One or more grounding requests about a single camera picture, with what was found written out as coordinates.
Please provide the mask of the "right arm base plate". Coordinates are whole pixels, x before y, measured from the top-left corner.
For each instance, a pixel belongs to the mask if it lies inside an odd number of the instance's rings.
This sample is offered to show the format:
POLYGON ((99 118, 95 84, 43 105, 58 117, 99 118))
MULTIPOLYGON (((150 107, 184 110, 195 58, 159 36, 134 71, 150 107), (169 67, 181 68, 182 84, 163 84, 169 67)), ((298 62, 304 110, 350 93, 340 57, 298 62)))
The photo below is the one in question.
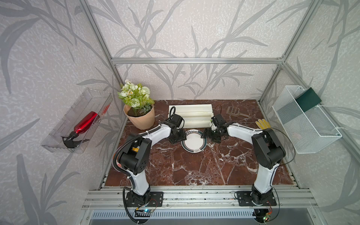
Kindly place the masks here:
POLYGON ((277 206, 272 190, 265 194, 259 194, 255 191, 237 191, 234 193, 234 197, 239 206, 277 206))

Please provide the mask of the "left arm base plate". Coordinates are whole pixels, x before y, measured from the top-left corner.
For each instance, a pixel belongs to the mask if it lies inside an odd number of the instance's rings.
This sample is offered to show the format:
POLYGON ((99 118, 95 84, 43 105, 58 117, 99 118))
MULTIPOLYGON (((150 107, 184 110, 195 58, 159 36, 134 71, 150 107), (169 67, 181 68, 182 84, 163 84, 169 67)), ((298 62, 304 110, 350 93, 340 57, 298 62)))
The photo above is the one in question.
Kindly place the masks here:
POLYGON ((127 207, 139 207, 149 205, 151 207, 161 207, 163 204, 164 192, 146 192, 144 196, 130 191, 126 194, 125 202, 127 207))

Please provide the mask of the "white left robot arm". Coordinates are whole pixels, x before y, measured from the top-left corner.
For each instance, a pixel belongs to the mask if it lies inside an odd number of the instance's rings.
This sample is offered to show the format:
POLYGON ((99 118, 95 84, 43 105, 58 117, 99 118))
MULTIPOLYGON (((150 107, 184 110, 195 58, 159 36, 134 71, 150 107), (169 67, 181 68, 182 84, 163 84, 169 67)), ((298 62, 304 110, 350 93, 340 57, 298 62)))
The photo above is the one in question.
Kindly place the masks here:
POLYGON ((145 168, 150 160, 151 148, 163 139, 168 139, 170 143, 185 141, 185 131, 170 123, 161 123, 149 131, 129 136, 113 155, 113 168, 127 176, 131 191, 140 197, 150 192, 145 168))

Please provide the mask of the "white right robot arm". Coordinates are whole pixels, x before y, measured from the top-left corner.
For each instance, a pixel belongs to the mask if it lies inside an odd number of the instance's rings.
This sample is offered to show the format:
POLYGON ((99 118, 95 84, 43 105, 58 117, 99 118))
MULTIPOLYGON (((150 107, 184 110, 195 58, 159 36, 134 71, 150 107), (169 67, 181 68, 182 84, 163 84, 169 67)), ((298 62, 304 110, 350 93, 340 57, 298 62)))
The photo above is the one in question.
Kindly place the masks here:
POLYGON ((253 129, 238 123, 212 126, 204 130, 203 139, 221 143, 222 137, 235 137, 253 145, 259 164, 252 192, 258 198, 265 198, 272 192, 272 182, 286 151, 272 127, 253 129))

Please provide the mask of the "white plate green rim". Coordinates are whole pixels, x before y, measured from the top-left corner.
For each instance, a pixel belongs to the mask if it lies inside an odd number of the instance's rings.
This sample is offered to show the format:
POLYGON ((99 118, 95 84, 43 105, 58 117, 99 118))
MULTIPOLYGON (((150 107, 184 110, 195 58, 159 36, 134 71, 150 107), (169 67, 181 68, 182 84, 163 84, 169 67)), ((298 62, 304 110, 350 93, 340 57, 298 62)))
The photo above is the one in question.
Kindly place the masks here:
POLYGON ((185 132, 186 140, 181 141, 184 150, 190 153, 202 152, 207 146, 207 140, 203 138, 203 132, 190 129, 185 132))

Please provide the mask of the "cream plastic wrap dispenser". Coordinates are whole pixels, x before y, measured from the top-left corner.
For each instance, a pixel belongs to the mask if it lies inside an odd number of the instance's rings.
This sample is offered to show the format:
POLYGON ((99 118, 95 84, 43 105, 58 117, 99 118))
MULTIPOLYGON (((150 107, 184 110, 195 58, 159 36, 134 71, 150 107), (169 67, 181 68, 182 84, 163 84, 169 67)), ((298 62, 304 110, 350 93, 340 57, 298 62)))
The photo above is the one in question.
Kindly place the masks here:
POLYGON ((175 113, 183 118, 180 128, 210 128, 214 116, 212 104, 173 105, 175 113))

